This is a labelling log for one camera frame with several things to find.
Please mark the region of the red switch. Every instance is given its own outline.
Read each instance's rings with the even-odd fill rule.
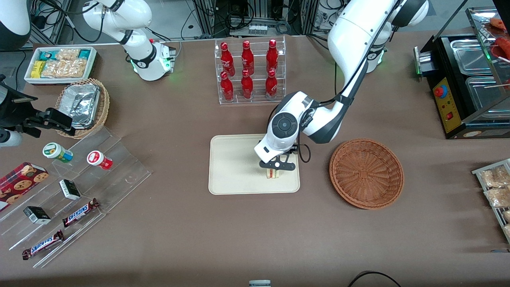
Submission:
[[[436,97],[438,97],[438,98],[439,98],[439,97],[441,97],[443,94],[444,94],[444,90],[443,90],[443,88],[442,88],[442,87],[438,87],[438,88],[436,88],[436,89],[434,90],[434,95],[435,95]]]

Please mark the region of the wicker basket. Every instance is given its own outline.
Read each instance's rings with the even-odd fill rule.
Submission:
[[[100,81],[96,79],[87,79],[87,80],[81,80],[75,83],[72,83],[72,85],[84,85],[84,84],[95,84],[99,86],[101,89],[101,93],[99,95],[99,103],[97,104],[97,113],[94,119],[94,126],[88,130],[76,130],[76,133],[74,136],[70,136],[64,132],[57,131],[61,136],[65,137],[71,137],[75,139],[82,139],[89,133],[98,130],[103,127],[103,125],[106,122],[106,118],[108,117],[108,109],[110,108],[110,96],[108,95],[108,91],[105,89],[105,86],[101,84]],[[64,94],[64,91],[60,93],[59,98],[57,99],[57,104],[55,105],[55,108],[58,109],[60,106],[60,101],[62,100],[62,95]]]
[[[397,156],[366,138],[349,140],[337,147],[329,162],[329,176],[347,202],[364,209],[392,204],[404,186],[404,171]]]

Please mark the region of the yellow control panel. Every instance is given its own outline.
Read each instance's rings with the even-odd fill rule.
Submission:
[[[438,106],[439,115],[441,115],[441,121],[443,122],[445,131],[449,133],[460,126],[462,122],[446,78],[441,80],[441,82],[434,87],[432,92],[434,93],[436,105]]]

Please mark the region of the brown tablecloth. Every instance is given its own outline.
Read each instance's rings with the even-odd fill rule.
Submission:
[[[510,157],[510,140],[444,139],[426,81],[414,75],[412,48],[430,35],[394,37],[333,142],[303,139],[313,154],[300,164],[300,190],[278,195],[208,191],[211,138],[264,133],[273,107],[218,104],[213,40],[184,43],[175,73],[155,82],[132,71],[121,46],[97,46],[94,75],[111,96],[106,125],[154,173],[43,269],[26,267],[21,254],[0,245],[0,285],[247,286],[271,279],[275,287],[345,286],[363,270],[406,286],[508,284],[510,254],[489,253],[508,245],[470,171]],[[331,98],[328,52],[306,37],[287,37],[287,51],[287,91]],[[62,88],[27,85],[25,92],[44,109]],[[329,180],[333,150],[357,137],[384,143],[403,165],[404,190],[386,209],[349,205]],[[49,141],[74,143],[55,131],[24,139],[0,149],[0,174],[23,161],[48,165],[41,148]],[[391,286],[375,275],[363,280]]]

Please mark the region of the red cookie box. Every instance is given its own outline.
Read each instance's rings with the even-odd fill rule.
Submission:
[[[16,202],[48,176],[48,172],[42,167],[24,162],[8,175],[0,178],[0,211]]]

